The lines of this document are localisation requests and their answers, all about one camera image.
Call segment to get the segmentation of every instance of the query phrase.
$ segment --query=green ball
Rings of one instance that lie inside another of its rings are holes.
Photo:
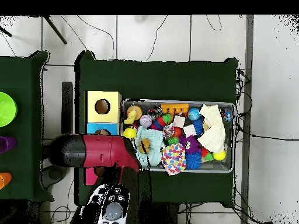
[[[207,162],[209,162],[209,161],[211,161],[211,160],[214,160],[213,155],[212,155],[210,152],[204,157],[204,159],[205,159]]]
[[[171,137],[168,139],[168,144],[172,145],[172,144],[177,144],[179,142],[179,138],[177,137]]]
[[[171,115],[169,113],[165,113],[163,114],[162,119],[165,124],[169,124],[171,122]]]

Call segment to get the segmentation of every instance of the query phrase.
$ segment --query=yellow block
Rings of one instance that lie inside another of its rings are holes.
[[[85,120],[85,122],[119,122],[121,103],[121,95],[119,94],[119,92],[87,91],[85,93],[87,94],[87,120]]]

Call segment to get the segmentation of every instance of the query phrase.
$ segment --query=blue block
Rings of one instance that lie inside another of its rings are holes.
[[[106,130],[111,133],[111,135],[116,136],[118,133],[117,123],[87,123],[87,133],[94,134],[97,130]]]

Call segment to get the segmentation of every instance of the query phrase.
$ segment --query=green mat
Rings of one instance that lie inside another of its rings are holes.
[[[40,184],[41,75],[48,53],[37,51],[28,58],[0,57],[0,91],[18,105],[16,118],[0,128],[0,136],[18,140],[15,149],[0,155],[0,172],[12,181],[0,190],[0,199],[52,201]]]
[[[84,133],[84,92],[118,91],[123,99],[190,100],[236,102],[235,58],[224,62],[135,62],[97,61],[84,51],[75,63],[75,118],[77,132]],[[180,173],[168,176],[151,172],[152,200],[156,202],[233,202],[234,171],[228,174]],[[140,173],[140,187],[145,178]],[[84,204],[90,186],[83,185],[83,169],[75,172],[78,202]]]

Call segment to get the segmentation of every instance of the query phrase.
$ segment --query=light blue cloth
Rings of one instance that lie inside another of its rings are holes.
[[[148,155],[141,153],[138,148],[139,141],[143,138],[147,138],[150,142],[148,148]],[[139,126],[137,136],[135,139],[135,147],[137,147],[136,157],[140,161],[142,167],[148,167],[148,160],[151,166],[157,166],[160,163],[162,159],[162,153],[160,152],[162,142],[162,131],[157,131],[155,129],[146,129],[142,126]]]

